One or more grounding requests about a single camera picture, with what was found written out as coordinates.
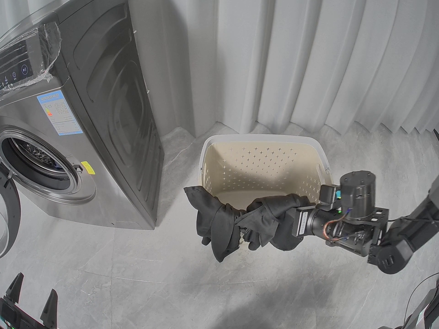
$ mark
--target qr code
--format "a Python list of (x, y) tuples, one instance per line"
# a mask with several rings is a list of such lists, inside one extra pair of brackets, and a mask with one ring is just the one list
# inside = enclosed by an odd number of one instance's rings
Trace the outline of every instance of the qr code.
[(58, 114), (66, 114), (66, 113), (69, 113), (69, 109), (68, 109), (67, 106), (65, 105), (65, 102), (64, 102), (64, 101), (61, 101), (61, 102), (55, 102), (54, 105), (55, 105), (56, 112), (57, 112)]

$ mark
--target washing machine door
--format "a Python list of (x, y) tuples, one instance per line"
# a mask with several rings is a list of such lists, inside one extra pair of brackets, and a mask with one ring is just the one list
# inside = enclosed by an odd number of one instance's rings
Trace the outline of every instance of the washing machine door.
[(20, 198), (8, 169), (0, 164), (0, 258), (7, 254), (17, 238), (20, 226)]

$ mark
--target cable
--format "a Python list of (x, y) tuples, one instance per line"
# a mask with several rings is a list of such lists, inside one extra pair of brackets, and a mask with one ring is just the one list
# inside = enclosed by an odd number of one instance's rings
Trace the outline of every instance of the cable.
[(437, 219), (421, 219), (421, 218), (409, 218), (409, 217), (399, 217), (397, 219), (389, 219), (387, 222), (395, 222), (399, 219), (405, 219), (407, 221), (415, 221), (415, 222), (439, 223), (439, 220)]
[(353, 234), (349, 234), (349, 235), (345, 235), (345, 236), (340, 236), (337, 238), (332, 238), (330, 237), (327, 233), (326, 233), (326, 228), (328, 227), (328, 225), (330, 225), (331, 223), (336, 223), (336, 222), (340, 222), (344, 217), (347, 216), (347, 214), (351, 211), (351, 208), (348, 208), (348, 210), (346, 211), (346, 214), (344, 214), (343, 216), (341, 216), (341, 218), (339, 219), (333, 219), (332, 221), (328, 221), (325, 223), (325, 225), (323, 226), (323, 236), (325, 237), (326, 240), (330, 241), (330, 242), (335, 242), (335, 241), (339, 241), (341, 239), (347, 239), (350, 238), (351, 236), (356, 236), (356, 233)]
[(416, 286), (416, 288), (414, 288), (414, 290), (412, 291), (412, 293), (411, 293), (411, 295), (410, 295), (410, 297), (409, 297), (409, 301), (407, 302), (406, 313), (404, 314), (404, 323), (406, 322), (407, 310), (409, 309), (410, 299), (411, 299), (411, 297), (413, 296), (413, 294), (414, 294), (414, 292), (416, 291), (416, 289), (417, 289), (417, 288), (418, 288), (423, 282), (425, 282), (427, 279), (430, 279), (431, 277), (434, 277), (434, 276), (436, 276), (436, 275), (438, 275), (438, 274), (439, 274), (439, 271), (438, 271), (437, 273), (435, 273), (435, 274), (432, 274), (432, 275), (426, 277), (423, 281), (421, 281), (421, 282), (418, 284), (418, 286)]

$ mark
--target yellow warning sticker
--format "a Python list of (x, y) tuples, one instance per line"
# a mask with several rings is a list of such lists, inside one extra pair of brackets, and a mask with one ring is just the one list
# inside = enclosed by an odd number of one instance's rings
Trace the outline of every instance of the yellow warning sticker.
[(94, 172), (94, 169), (91, 168), (90, 163), (88, 163), (87, 161), (83, 161), (81, 162), (81, 164), (84, 166), (84, 168), (86, 169), (86, 171), (88, 172), (88, 174), (96, 174)]

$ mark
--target play/pause button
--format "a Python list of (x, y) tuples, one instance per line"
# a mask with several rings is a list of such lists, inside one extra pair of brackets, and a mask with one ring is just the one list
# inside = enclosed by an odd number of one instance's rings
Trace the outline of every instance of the play/pause button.
[(21, 66), (21, 72), (23, 73), (23, 75), (28, 74), (29, 69), (27, 68), (27, 65), (24, 64)]

